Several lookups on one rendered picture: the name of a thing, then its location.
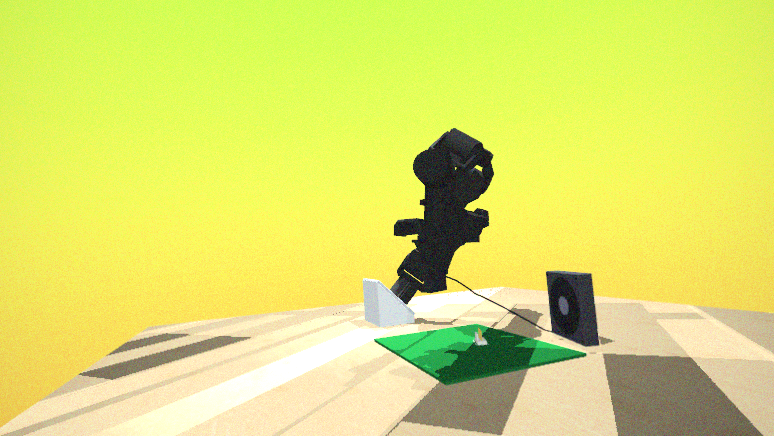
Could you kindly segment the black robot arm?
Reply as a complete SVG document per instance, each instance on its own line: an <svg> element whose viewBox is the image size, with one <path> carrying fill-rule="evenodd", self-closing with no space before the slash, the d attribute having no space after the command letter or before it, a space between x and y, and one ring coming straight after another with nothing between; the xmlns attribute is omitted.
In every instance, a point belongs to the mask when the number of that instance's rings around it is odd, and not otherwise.
<svg viewBox="0 0 774 436"><path fill-rule="evenodd" d="M425 185L425 193L450 192L456 195L456 200L460 200L457 206L452 206L452 200L446 200L439 226L450 224L462 232L478 235L489 226L489 211L476 208L473 212L465 208L488 189L494 176L493 156L482 142L452 128L415 157L413 171ZM475 168L476 165L482 167L482 171ZM418 290L425 293L421 282L423 275L427 274L424 261L415 248L397 269L400 277L390 291L407 305Z"/></svg>

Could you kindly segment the dark grey computer fan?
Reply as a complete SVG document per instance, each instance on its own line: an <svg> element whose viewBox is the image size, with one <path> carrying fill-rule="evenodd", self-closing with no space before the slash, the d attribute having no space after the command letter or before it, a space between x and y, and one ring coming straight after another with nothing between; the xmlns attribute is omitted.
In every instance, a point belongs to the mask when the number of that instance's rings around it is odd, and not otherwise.
<svg viewBox="0 0 774 436"><path fill-rule="evenodd" d="M552 331L583 347L599 346L592 273L546 271Z"/></svg>

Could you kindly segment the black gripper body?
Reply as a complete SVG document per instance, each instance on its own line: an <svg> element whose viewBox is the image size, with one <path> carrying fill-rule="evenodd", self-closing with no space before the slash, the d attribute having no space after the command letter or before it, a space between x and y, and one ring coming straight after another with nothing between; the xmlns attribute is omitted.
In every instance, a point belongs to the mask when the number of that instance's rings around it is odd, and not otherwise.
<svg viewBox="0 0 774 436"><path fill-rule="evenodd" d="M425 193L424 199L420 200L420 205L424 206L424 219L411 218L399 219L394 224L394 236L406 237L407 235L418 235L417 239L441 239L446 242L480 242L480 235L477 233L465 233L460 229L448 224L448 226L439 226L439 217L443 204L447 199L452 200L452 206L457 206L456 195L450 192L429 192Z"/></svg>

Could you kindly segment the green circuit board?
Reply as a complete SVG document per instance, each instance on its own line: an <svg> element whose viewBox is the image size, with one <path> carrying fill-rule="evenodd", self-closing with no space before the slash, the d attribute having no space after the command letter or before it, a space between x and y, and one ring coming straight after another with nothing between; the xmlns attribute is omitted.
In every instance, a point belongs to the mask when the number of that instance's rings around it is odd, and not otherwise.
<svg viewBox="0 0 774 436"><path fill-rule="evenodd" d="M472 324L374 339L444 385L586 357L586 353Z"/></svg>

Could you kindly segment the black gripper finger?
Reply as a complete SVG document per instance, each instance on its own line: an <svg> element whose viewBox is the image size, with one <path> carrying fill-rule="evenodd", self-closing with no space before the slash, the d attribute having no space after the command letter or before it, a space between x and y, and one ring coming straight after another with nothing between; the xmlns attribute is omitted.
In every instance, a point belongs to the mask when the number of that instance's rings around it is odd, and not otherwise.
<svg viewBox="0 0 774 436"><path fill-rule="evenodd" d="M445 262L445 270L449 269L455 251L462 245L465 245L465 242L445 242L442 246L440 249L439 263ZM444 270L443 264L440 264L440 270Z"/></svg>
<svg viewBox="0 0 774 436"><path fill-rule="evenodd" d="M416 245L430 275L430 278L432 280L436 280L439 270L440 249L445 244L446 240L417 239L411 241Z"/></svg>

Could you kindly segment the black fan cable with plug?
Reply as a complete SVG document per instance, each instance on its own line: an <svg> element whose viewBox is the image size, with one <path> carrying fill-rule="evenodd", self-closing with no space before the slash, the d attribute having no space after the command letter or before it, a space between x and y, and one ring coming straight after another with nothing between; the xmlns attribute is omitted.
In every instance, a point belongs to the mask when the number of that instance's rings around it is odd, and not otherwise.
<svg viewBox="0 0 774 436"><path fill-rule="evenodd" d="M443 268L444 268L444 270L440 270L440 264L443 264ZM520 316L519 314L517 314L517 313L515 313L515 312L513 312L513 311L511 311L511 310L509 310L509 309L507 309L506 307L504 307L504 306L502 306L502 305L500 305L500 304L498 304L498 303L496 303L496 302L494 302L494 301L492 301L492 300L490 300L490 299L488 299L488 298L486 298L486 297L484 297L484 296L482 296L482 295L479 295L479 294L475 293L473 290L471 290L471 289L470 289L469 287L467 287L466 285L462 284L461 282L459 282L459 281L458 281L458 280L456 280L456 279L453 279L453 278L451 278L451 277L448 277L448 276L446 276L446 274L448 274L448 270L445 270L445 262L442 262L442 263L439 263L439 272L438 272L438 277L437 277L437 279L436 279L436 280L432 280L432 279L430 278L430 275L429 275L429 274L427 274L427 275L423 275L424 292L425 292L425 293L435 293L435 292L440 292L440 291L445 291L445 290L447 290L447 282L446 282L446 278L449 278L449 279L452 279L452 280L454 280L454 281L458 282L458 283L459 283L459 284L461 284L462 286L466 287L467 289L469 289L469 290L470 290L472 293L474 293L475 295L477 295L477 296L480 296L480 297L482 297L482 298L484 298L484 299L486 299L486 300L488 300L488 301L490 301L490 302L492 302L492 303L494 303L494 304L496 304L496 305L498 305L498 306L500 306L500 307L502 307L502 308L504 308L504 309L508 310L509 312L511 312L511 313L513 313L513 314L515 314L515 315L517 315L517 316L519 316L519 317L521 317L522 319L524 319L524 320L526 320L526 321L530 322L531 324L533 324L533 325L537 326L538 328L540 328L540 329L542 329L542 330L544 330L544 331L551 332L551 333L566 332L566 330L561 330L561 331L550 331L550 330L546 330L546 329L544 329L544 328L542 328L542 327L538 326L537 324L535 324L535 323L533 323L533 322L529 321L528 319L526 319L526 318L524 318L524 317Z"/></svg>

